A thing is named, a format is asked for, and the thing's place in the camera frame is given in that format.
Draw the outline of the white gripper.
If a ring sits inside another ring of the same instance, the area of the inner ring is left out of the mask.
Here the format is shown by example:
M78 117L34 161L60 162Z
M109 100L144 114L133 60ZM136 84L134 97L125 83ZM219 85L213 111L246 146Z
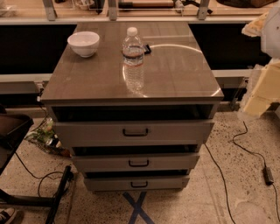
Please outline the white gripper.
M280 58L280 5L246 24L241 33L261 36L261 49L271 58ZM280 60L257 66L248 79L247 92L241 99L237 117L242 121L259 118L273 102L280 102Z

